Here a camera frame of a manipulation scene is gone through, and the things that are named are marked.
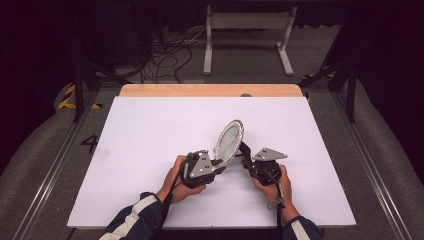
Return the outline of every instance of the person's left hand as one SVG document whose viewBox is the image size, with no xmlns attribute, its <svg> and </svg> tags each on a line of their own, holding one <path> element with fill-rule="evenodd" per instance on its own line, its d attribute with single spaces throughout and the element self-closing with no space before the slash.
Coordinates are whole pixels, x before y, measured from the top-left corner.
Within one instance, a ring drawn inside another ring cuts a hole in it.
<svg viewBox="0 0 424 240">
<path fill-rule="evenodd" d="M 165 181 L 163 182 L 162 188 L 159 190 L 159 192 L 156 193 L 156 196 L 163 202 L 166 198 L 166 195 L 169 193 L 169 190 L 171 189 L 172 182 L 174 181 L 175 177 L 178 174 L 178 171 L 185 161 L 185 156 L 178 156 L 177 160 L 175 160 L 174 166 L 169 170 L 168 174 L 166 175 Z M 199 187 L 196 187 L 195 189 L 190 189 L 183 183 L 181 183 L 181 178 L 178 177 L 178 180 L 176 182 L 176 185 L 178 185 L 174 191 L 172 192 L 173 197 L 171 204 L 181 202 L 185 198 L 187 198 L 190 195 L 199 194 L 203 190 L 206 189 L 206 185 L 202 185 Z"/>
</svg>

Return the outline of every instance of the striped sleeve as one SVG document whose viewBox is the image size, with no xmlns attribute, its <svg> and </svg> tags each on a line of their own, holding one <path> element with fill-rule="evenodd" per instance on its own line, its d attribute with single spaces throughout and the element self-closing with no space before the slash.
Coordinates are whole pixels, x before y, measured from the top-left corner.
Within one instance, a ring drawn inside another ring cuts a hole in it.
<svg viewBox="0 0 424 240">
<path fill-rule="evenodd" d="M 321 240 L 319 228 L 311 220 L 298 216 L 290 220 L 283 229 L 284 239 Z"/>
<path fill-rule="evenodd" d="M 148 240 L 161 218 L 161 202 L 153 193 L 142 193 L 139 202 L 116 215 L 100 240 Z"/>
</svg>

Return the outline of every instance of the white table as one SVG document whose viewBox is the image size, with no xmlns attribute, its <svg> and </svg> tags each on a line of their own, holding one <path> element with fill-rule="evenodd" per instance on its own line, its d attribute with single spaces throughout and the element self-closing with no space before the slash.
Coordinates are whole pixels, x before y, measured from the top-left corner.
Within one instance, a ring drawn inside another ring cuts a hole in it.
<svg viewBox="0 0 424 240">
<path fill-rule="evenodd" d="M 104 228 L 144 191 L 156 192 L 179 154 L 213 147 L 240 119 L 252 153 L 288 155 L 293 201 L 318 226 L 355 225 L 343 188 L 303 97 L 117 97 L 68 226 Z M 275 211 L 254 189 L 239 159 L 200 195 L 171 206 L 164 228 L 267 228 Z"/>
</svg>

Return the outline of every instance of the circular disc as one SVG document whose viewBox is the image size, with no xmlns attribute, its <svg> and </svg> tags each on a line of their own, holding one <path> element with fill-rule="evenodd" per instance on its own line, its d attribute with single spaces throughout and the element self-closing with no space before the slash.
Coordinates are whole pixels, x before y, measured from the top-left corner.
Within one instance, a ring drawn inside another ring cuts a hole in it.
<svg viewBox="0 0 424 240">
<path fill-rule="evenodd" d="M 219 166 L 227 165 L 234 158 L 243 140 L 243 132 L 243 123 L 240 120 L 233 120 L 219 135 L 214 149 L 215 159 L 223 160 Z"/>
</svg>

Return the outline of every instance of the wire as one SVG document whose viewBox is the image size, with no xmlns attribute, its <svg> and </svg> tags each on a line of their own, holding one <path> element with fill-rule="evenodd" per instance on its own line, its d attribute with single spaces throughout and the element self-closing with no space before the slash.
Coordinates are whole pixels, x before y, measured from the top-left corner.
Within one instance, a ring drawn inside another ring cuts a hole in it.
<svg viewBox="0 0 424 240">
<path fill-rule="evenodd" d="M 280 189 L 280 183 L 274 179 L 274 177 L 271 175 L 271 173 L 269 173 L 267 170 L 265 169 L 259 169 L 260 171 L 263 171 L 264 173 L 268 174 L 269 177 L 272 179 L 272 181 L 275 184 L 275 187 L 277 188 L 277 226 L 278 226 L 278 231 L 281 234 L 281 239 L 283 239 L 283 225 L 281 223 L 281 211 L 284 208 L 284 205 L 282 204 L 280 198 L 282 198 L 282 193 L 281 193 L 281 189 Z"/>
</svg>

